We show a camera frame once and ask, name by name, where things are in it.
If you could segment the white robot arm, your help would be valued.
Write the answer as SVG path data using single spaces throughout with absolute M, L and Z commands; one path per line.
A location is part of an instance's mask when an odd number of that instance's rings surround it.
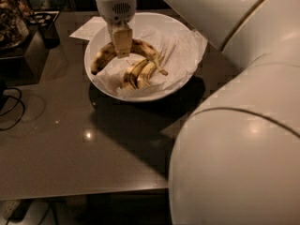
M 300 0 L 164 0 L 240 69 L 172 150 L 173 225 L 300 225 Z

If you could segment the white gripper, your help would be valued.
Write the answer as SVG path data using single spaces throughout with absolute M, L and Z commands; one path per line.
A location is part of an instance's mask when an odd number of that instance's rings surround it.
M 132 45 L 132 29 L 127 23 L 136 13 L 137 0 L 96 0 L 96 3 L 100 16 L 108 23 L 109 36 L 117 57 L 128 57 Z

